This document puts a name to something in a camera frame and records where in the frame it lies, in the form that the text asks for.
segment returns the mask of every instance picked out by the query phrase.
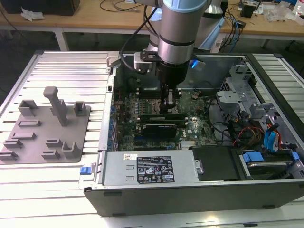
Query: red wire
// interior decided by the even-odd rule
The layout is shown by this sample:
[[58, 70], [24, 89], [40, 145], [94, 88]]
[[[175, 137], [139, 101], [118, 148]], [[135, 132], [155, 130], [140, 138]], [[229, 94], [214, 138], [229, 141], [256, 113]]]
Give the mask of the red wire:
[[242, 133], [246, 130], [246, 129], [251, 129], [251, 128], [254, 128], [254, 129], [258, 129], [258, 130], [260, 130], [262, 133], [264, 133], [263, 132], [263, 130], [261, 129], [261, 128], [258, 128], [258, 127], [244, 127], [243, 129], [242, 129], [242, 131], [238, 134], [238, 137], [237, 138], [239, 138], [241, 135], [242, 135]]

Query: blue led light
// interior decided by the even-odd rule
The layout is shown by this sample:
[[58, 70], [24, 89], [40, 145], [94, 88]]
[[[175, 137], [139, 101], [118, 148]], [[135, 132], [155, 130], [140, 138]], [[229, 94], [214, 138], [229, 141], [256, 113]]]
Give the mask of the blue led light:
[[192, 63], [192, 66], [191, 68], [194, 68], [199, 62], [197, 60], [195, 60], [193, 63]]

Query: blue latch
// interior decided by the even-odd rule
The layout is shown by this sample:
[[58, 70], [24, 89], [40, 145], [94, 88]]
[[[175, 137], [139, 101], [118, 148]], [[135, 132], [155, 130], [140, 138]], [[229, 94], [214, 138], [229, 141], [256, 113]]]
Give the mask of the blue latch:
[[298, 160], [300, 160], [300, 157], [299, 157], [299, 155], [298, 155], [297, 152], [292, 151], [291, 155], [293, 156], [295, 162], [297, 162]]
[[80, 168], [80, 175], [91, 175], [92, 174], [92, 167], [81, 167]]
[[243, 154], [243, 158], [246, 163], [264, 161], [264, 158], [263, 158], [261, 152], [257, 152], [257, 151], [246, 152], [245, 154]]

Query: black cable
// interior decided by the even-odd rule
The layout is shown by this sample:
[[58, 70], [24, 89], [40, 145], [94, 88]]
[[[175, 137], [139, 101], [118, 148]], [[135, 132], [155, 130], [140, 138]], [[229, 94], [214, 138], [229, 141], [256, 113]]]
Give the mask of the black cable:
[[[148, 6], [144, 6], [144, 9], [143, 9], [143, 21], [145, 21], [148, 18], [147, 17], [147, 8], [148, 8]], [[145, 27], [148, 29], [148, 31], [150, 33], [152, 33], [154, 36], [159, 37], [158, 34], [157, 34], [157, 32], [155, 31], [155, 29], [153, 28], [152, 24], [150, 23], [150, 20], [147, 23], [150, 26], [150, 28], [153, 30], [153, 31], [151, 31], [150, 28], [147, 26], [147, 24], [145, 24]]]
[[[230, 11], [228, 11], [228, 15], [229, 15], [231, 18], [234, 18], [234, 16], [230, 13]], [[222, 50], [222, 49], [225, 48], [227, 45], [231, 44], [231, 42], [232, 42], [232, 40], [233, 40], [233, 38], [234, 38], [235, 32], [236, 32], [234, 20], [233, 20], [233, 19], [228, 19], [228, 20], [231, 21], [231, 31], [230, 31], [229, 36], [225, 39], [223, 45], [220, 47], [219, 50]]]
[[124, 43], [122, 49], [120, 50], [120, 60], [121, 62], [131, 71], [139, 73], [139, 74], [146, 74], [147, 71], [139, 71], [128, 65], [128, 63], [124, 59], [124, 49], [127, 46], [127, 44], [130, 42], [131, 39], [135, 37], [135, 35], [144, 27], [144, 25], [150, 20], [150, 18], [153, 16], [153, 14], [156, 12], [157, 8], [155, 8], [152, 13], [148, 16], [148, 18], [141, 24], [141, 26], [127, 39], [127, 41]]
[[0, 87], [0, 91], [4, 92], [4, 93], [6, 93], [6, 94], [9, 93], [9, 92], [5, 91], [4, 89], [2, 89], [1, 87]]
[[124, 11], [127, 11], [127, 10], [131, 10], [131, 9], [134, 9], [136, 7], [139, 7], [139, 6], [142, 6], [141, 5], [137, 5], [137, 6], [134, 6], [134, 7], [131, 7], [131, 8], [127, 8], [127, 9], [122, 9], [122, 10], [111, 10], [111, 9], [106, 9], [106, 8], [103, 8], [101, 5], [106, 2], [107, 0], [103, 0], [100, 4], [99, 4], [99, 7], [102, 8], [103, 10], [105, 11], [108, 11], [108, 12], [124, 12]]
[[26, 37], [24, 35], [22, 35], [22, 33], [8, 20], [8, 18], [5, 16], [5, 14], [3, 13], [1, 7], [0, 7], [0, 12], [1, 14], [4, 16], [5, 20], [9, 23], [9, 25], [11, 25], [28, 43], [30, 43], [28, 41], [28, 39], [26, 39]]

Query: warning label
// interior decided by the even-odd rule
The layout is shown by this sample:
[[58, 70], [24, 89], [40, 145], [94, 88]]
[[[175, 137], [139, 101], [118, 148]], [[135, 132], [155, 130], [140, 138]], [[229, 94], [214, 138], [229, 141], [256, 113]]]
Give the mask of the warning label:
[[137, 157], [137, 182], [140, 184], [175, 182], [171, 156]]

